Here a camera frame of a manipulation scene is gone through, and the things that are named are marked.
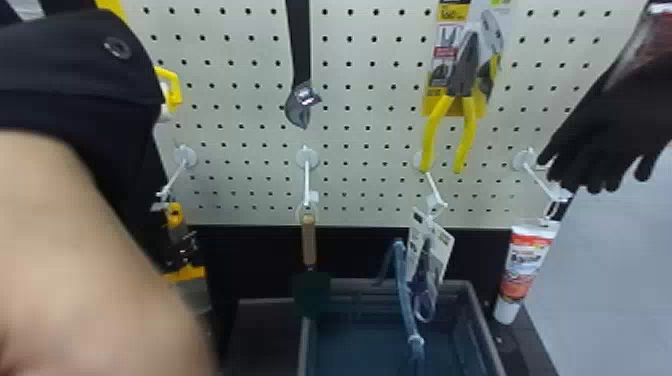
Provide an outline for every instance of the tube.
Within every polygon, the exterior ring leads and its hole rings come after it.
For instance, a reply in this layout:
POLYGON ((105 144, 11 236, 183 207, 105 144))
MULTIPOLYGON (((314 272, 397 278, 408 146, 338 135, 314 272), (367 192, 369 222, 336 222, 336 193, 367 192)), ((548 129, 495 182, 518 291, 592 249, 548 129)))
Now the tube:
POLYGON ((509 253, 493 313, 500 323, 508 325, 515 320, 559 228, 559 222, 550 220, 526 220, 511 227, 509 253))

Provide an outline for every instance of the white peg hook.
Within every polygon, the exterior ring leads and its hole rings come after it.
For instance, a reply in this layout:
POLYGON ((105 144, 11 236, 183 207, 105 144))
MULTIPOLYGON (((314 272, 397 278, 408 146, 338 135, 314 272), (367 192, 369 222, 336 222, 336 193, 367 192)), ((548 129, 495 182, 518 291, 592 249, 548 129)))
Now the white peg hook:
POLYGON ((320 158, 317 152, 306 145, 303 145, 296 153, 296 164, 303 169, 303 201, 296 210, 297 221, 301 210, 317 212, 320 195, 317 191, 310 190, 310 170, 316 168, 319 163, 320 158))
POLYGON ((448 204, 443 201, 439 190, 436 188, 436 183, 434 183, 434 178, 432 174, 428 171, 425 172, 425 178, 429 182, 429 186, 432 188, 432 193, 427 195, 427 215, 432 219, 436 219, 438 216, 443 213, 443 209, 448 207, 448 204))
POLYGON ((168 179, 168 183, 164 185, 160 191, 156 192, 156 197, 161 200, 160 204, 165 203, 168 200, 168 196, 170 196, 170 192, 177 181, 178 176, 180 176, 184 170, 194 167, 198 161, 194 149, 184 144, 175 148, 173 159, 178 165, 177 170, 175 170, 170 179, 168 179))
POLYGON ((544 170, 545 168, 537 166, 537 154, 532 148, 528 148, 527 150, 523 150, 516 154, 516 156, 513 157, 511 167, 516 171, 524 171, 530 175, 532 179, 537 182, 537 185, 541 187, 544 193, 546 193, 546 196, 548 196, 548 199, 551 200, 551 202, 564 203, 569 201, 573 196, 572 192, 561 188, 558 183, 552 182, 547 184, 537 176, 534 170, 544 170))

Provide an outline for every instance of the pliers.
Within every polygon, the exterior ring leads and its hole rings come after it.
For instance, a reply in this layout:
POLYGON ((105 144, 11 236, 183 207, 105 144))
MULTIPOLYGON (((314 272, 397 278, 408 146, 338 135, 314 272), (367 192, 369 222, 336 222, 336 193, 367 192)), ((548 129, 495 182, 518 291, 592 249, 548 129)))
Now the pliers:
POLYGON ((450 109, 456 98, 462 101, 464 113, 464 133, 457 147, 453 172, 459 174, 464 168, 467 154, 474 142, 476 134, 476 104, 472 96, 472 89, 476 80, 476 71, 479 63, 478 34, 469 31, 462 40, 457 62, 446 83, 446 93, 441 96, 436 106, 427 118, 425 133, 422 137, 422 159, 418 169, 421 172, 429 171, 434 159, 434 138, 439 122, 450 109))

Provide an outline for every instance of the pegboard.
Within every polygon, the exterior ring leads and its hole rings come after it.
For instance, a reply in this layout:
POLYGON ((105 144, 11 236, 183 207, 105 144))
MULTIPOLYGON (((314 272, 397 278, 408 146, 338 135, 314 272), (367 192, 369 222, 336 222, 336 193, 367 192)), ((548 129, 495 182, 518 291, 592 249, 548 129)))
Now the pegboard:
MULTIPOLYGON (((431 192, 412 167, 437 0, 312 0, 313 85, 324 102, 308 130, 284 105, 292 80, 284 1, 124 2, 155 63, 177 72, 185 103, 156 128, 168 174, 174 145, 199 164, 175 186, 192 224, 292 225, 302 197, 295 154, 317 150, 311 174, 319 221, 334 226, 407 226, 431 192)), ((547 201, 511 161, 539 150, 635 26, 644 0, 517 1, 503 71, 461 175, 452 173, 462 133, 446 118, 432 174, 447 227, 506 228, 538 216, 547 201)))

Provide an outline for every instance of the floor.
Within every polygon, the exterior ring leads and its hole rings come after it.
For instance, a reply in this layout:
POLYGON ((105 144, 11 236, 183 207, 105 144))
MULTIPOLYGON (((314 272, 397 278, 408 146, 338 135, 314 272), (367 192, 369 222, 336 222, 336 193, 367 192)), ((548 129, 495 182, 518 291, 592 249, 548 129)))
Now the floor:
POLYGON ((526 303, 560 375, 672 374, 671 194, 668 148, 649 182, 576 197, 526 303))

